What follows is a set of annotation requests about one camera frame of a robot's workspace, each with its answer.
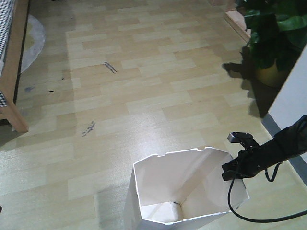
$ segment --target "black cable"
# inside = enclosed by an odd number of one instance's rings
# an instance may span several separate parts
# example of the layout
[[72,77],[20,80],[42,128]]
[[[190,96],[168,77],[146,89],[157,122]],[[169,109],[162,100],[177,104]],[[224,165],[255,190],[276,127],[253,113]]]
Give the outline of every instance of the black cable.
[[273,175],[272,175],[272,178],[269,177],[269,173],[268,173],[268,169],[265,169],[265,176],[267,178],[267,180],[269,182],[273,182],[275,180],[275,177],[276,177],[276,174],[277,174],[277,171],[278,171],[278,168],[279,168],[279,165],[281,165],[283,162],[280,162],[278,163],[275,168],[274,168],[274,172],[273,172]]
[[280,217],[280,218],[274,218],[274,219],[251,219],[251,218],[247,218],[247,217],[244,217],[244,216],[236,213],[234,211],[234,209],[232,208],[231,204],[230,204],[230,194],[231,194],[231,190],[232,190],[232,187],[233,187],[235,179],[236,179],[236,175],[239,172],[239,166],[240,166],[240,164],[238,163],[238,166],[237,166],[237,169],[236,169],[236,173],[235,173],[235,175],[234,175],[234,177],[233,177],[233,179],[231,181],[231,184],[230,184],[230,187],[229,187],[229,191],[228,191],[228,197],[227,197],[228,206],[229,206],[230,210],[232,211],[232,213],[235,214],[237,217],[239,217],[240,219],[249,221],[249,222],[254,222],[254,223],[274,223],[274,222],[280,222],[280,221],[285,221],[285,220],[289,220],[289,219],[294,219],[294,218],[301,217],[301,216],[307,214],[307,210],[305,210],[305,211],[302,211],[302,212],[295,213],[293,215],[289,215],[289,216],[285,216],[285,217]]

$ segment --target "green leaf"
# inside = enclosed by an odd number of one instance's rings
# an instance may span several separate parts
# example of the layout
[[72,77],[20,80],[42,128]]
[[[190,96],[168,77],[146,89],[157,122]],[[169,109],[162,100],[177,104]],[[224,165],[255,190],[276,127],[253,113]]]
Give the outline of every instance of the green leaf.
[[296,0],[282,0],[276,4],[276,15],[297,16],[298,10]]
[[307,44],[307,27],[298,30],[287,31],[286,36],[289,42],[294,45],[297,52],[302,52]]
[[276,59],[274,41],[269,40],[263,43],[250,45],[250,53],[257,68],[265,69],[272,66]]
[[279,29],[274,15],[262,17],[259,27],[256,30],[259,34],[259,41],[264,42],[279,36]]
[[250,42],[253,44],[253,43],[258,43],[259,41],[260,41],[259,34],[257,32],[252,32],[250,34]]
[[266,0],[244,0],[243,6],[245,9],[261,10],[267,5]]
[[293,16],[277,22],[280,31],[297,30],[307,26],[307,15]]
[[276,67],[278,71],[290,71],[295,65],[299,54],[290,49],[281,50],[276,59]]
[[258,10],[247,10],[244,16],[245,25],[248,29],[258,27],[260,11]]
[[295,0],[299,15],[307,14],[307,3],[306,0]]
[[290,16],[284,15],[284,14],[276,15],[276,20],[277,20],[277,21],[284,21],[284,20],[287,20],[287,19],[289,19],[289,18],[290,18]]

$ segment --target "laminate flooring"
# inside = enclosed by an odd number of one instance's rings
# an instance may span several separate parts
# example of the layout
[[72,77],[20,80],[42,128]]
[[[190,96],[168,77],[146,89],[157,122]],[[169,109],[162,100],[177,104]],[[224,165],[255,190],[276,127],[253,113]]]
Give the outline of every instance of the laminate flooring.
[[[32,0],[47,39],[20,78],[17,106],[29,132],[0,127],[0,229],[121,230],[134,162],[205,146],[236,157],[242,147],[228,143],[232,131],[268,141],[250,82],[222,66],[240,63],[245,45],[224,9],[207,0]],[[273,183],[263,172],[244,181],[242,215],[307,207],[289,162]],[[249,223],[230,213],[201,230],[306,224]]]

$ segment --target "round rug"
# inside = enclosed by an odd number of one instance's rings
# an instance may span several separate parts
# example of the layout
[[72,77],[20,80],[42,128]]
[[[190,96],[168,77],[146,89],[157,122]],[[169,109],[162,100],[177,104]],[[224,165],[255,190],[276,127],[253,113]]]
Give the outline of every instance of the round rug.
[[24,53],[21,64],[21,73],[35,61],[42,51],[46,40],[46,32],[38,19],[29,15],[24,41]]

